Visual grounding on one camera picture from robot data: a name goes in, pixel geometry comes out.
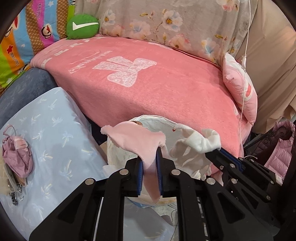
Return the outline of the pink fabric scrap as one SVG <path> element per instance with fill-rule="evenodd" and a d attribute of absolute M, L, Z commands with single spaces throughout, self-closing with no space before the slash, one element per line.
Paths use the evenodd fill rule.
<path fill-rule="evenodd" d="M 104 126 L 101 133 L 107 135 L 117 147 L 132 152 L 141 158 L 144 168 L 144 186 L 154 203 L 158 202 L 159 191 L 156 154 L 157 149 L 166 148 L 166 136 L 162 132 L 151 132 L 147 128 L 124 121 L 115 126 Z"/>

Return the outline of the grey floral bedsheet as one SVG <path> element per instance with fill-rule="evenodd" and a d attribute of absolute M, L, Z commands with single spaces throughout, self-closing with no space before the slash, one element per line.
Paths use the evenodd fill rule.
<path fill-rule="evenodd" d="M 99 33 L 166 45 L 222 64 L 235 56 L 257 1 L 73 1 L 75 14 L 99 20 Z"/>

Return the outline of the white cloth rag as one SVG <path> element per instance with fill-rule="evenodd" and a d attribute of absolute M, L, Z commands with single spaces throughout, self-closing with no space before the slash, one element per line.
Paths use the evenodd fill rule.
<path fill-rule="evenodd" d="M 182 138 L 178 139 L 169 151 L 170 156 L 175 159 L 176 166 L 193 171 L 211 167 L 212 163 L 205 154 L 221 149 L 220 135 L 215 130 L 207 128 L 200 133 L 178 123 L 173 127 L 173 131 L 182 133 Z"/>

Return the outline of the leopard print scrunchie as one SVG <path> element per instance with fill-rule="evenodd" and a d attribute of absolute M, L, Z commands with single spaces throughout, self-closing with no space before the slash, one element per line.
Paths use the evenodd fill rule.
<path fill-rule="evenodd" d="M 24 195 L 22 185 L 20 185 L 20 183 L 17 183 L 15 187 L 10 187 L 9 196 L 11 197 L 11 201 L 15 206 L 17 206 L 20 201 L 23 201 Z"/>

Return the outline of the pink puffer jacket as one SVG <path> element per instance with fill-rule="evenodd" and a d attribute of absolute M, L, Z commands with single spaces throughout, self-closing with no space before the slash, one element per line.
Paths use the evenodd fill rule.
<path fill-rule="evenodd" d="M 292 145 L 294 141 L 295 125 L 291 121 L 281 121 L 273 127 L 273 133 L 279 134 L 276 146 L 265 167 L 274 172 L 283 181 L 292 158 Z"/>

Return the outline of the beige tulle with pearls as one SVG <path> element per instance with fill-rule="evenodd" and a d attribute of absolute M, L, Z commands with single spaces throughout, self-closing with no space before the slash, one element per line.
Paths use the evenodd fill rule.
<path fill-rule="evenodd" d="M 8 177 L 4 169 L 4 161 L 0 160 L 0 193 L 3 195 L 8 195 L 10 192 Z"/>

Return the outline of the dark blue cushion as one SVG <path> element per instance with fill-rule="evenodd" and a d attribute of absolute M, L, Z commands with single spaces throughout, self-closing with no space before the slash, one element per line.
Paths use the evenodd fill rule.
<path fill-rule="evenodd" d="M 55 79 L 48 71 L 39 68 L 26 71 L 1 95 L 1 126 L 28 103 L 55 87 Z"/>

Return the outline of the colourful monkey cartoon quilt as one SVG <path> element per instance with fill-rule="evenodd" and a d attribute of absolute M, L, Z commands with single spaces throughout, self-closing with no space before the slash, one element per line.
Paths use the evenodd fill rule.
<path fill-rule="evenodd" d="M 66 38 L 75 1 L 30 1 L 13 20 L 1 41 L 1 94 L 41 50 Z"/>

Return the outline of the small pink pillow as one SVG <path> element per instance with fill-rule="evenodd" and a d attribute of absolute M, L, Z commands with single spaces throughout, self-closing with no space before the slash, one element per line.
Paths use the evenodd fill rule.
<path fill-rule="evenodd" d="M 222 74 L 226 88 L 253 126 L 257 118 L 258 98 L 250 76 L 229 53 L 223 57 Z"/>

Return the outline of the green plush with swoosh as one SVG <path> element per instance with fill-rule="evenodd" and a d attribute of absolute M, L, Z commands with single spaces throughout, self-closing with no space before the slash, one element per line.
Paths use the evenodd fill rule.
<path fill-rule="evenodd" d="M 99 30 L 99 21 L 97 18 L 87 15 L 75 15 L 66 26 L 67 39 L 87 39 L 95 36 Z"/>

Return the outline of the pink towel blanket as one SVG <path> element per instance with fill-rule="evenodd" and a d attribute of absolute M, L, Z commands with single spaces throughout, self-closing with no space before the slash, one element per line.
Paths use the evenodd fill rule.
<path fill-rule="evenodd" d="M 98 126 L 158 115 L 217 131 L 236 157 L 250 133 L 219 67 L 160 44 L 100 35 L 63 39 L 30 64 L 48 71 Z"/>

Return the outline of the purple face mask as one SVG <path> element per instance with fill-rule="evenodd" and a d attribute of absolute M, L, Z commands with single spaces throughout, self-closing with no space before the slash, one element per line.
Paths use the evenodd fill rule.
<path fill-rule="evenodd" d="M 27 178 L 33 170 L 34 162 L 27 141 L 16 135 L 12 125 L 3 131 L 2 156 L 5 163 L 20 178 Z"/>

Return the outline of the light blue palm-print pillow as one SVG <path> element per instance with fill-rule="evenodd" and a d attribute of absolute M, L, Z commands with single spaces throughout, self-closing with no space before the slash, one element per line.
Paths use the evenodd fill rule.
<path fill-rule="evenodd" d="M 117 161 L 108 168 L 88 121 L 60 87 L 27 104 L 3 130 L 24 138 L 33 154 L 33 170 L 20 202 L 13 205 L 10 198 L 1 196 L 6 214 L 25 239 L 85 179 L 107 178 L 134 157 L 118 150 Z"/>

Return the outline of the white trash bag bin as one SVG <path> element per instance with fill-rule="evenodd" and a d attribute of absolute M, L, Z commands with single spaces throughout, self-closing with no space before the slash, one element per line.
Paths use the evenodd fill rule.
<path fill-rule="evenodd" d="M 133 202 L 144 206 L 162 206 L 175 202 L 159 192 L 156 153 L 172 160 L 176 168 L 195 179 L 204 181 L 212 174 L 212 162 L 206 153 L 221 149 L 219 134 L 212 129 L 201 132 L 160 116 L 143 115 L 115 126 L 106 125 L 101 133 L 107 135 L 107 161 L 104 174 L 110 176 L 125 167 L 127 160 L 140 157 L 144 163 L 144 186 Z"/>

